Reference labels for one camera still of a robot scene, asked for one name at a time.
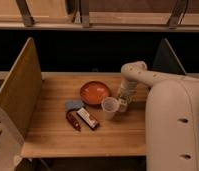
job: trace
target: wooden table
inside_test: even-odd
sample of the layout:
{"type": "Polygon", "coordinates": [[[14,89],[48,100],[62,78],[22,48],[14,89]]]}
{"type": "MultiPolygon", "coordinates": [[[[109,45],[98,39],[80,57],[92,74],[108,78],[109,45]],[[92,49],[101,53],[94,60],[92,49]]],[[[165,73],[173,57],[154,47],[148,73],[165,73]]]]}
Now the wooden table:
{"type": "Polygon", "coordinates": [[[45,78],[32,121],[22,147],[25,158],[143,156],[145,151],[145,101],[148,93],[144,85],[128,111],[117,114],[112,121],[103,119],[101,108],[86,106],[100,122],[92,131],[81,119],[81,132],[65,118],[65,101],[79,99],[80,88],[88,81],[102,81],[116,96],[121,82],[117,74],[64,75],[45,78]]]}

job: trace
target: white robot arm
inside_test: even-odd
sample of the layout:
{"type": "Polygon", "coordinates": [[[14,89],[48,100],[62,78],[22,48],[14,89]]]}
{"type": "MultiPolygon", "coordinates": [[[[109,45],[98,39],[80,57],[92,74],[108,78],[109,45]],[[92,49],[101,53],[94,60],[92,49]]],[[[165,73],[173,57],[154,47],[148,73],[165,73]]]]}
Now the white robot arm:
{"type": "Polygon", "coordinates": [[[122,66],[120,96],[137,83],[151,87],[146,102],[148,171],[199,171],[199,79],[147,71],[142,61],[122,66]]]}

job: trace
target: white cup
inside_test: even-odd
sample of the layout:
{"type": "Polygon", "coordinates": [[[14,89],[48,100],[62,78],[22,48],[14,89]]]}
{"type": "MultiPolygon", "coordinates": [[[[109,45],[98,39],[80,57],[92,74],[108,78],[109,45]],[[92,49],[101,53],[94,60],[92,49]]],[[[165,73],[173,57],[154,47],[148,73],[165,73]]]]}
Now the white cup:
{"type": "Polygon", "coordinates": [[[114,97],[106,97],[101,102],[104,119],[111,120],[119,110],[119,102],[114,97]]]}

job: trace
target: orange bowl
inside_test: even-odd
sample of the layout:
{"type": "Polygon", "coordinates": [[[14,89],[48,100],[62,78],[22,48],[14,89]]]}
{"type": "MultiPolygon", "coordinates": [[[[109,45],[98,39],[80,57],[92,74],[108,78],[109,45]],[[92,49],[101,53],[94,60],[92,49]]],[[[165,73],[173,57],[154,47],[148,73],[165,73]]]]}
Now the orange bowl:
{"type": "Polygon", "coordinates": [[[81,99],[88,105],[100,105],[102,100],[110,95],[108,86],[100,81],[87,82],[80,89],[81,99]]]}

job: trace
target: candy bar wrapper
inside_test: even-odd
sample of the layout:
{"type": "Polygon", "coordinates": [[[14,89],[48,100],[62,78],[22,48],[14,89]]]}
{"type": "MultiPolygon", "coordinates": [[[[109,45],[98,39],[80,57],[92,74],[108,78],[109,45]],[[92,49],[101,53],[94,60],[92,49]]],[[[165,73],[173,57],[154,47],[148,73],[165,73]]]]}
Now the candy bar wrapper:
{"type": "Polygon", "coordinates": [[[99,126],[98,120],[88,113],[87,110],[85,110],[83,107],[77,111],[77,114],[85,121],[85,123],[92,129],[94,130],[99,126]]]}

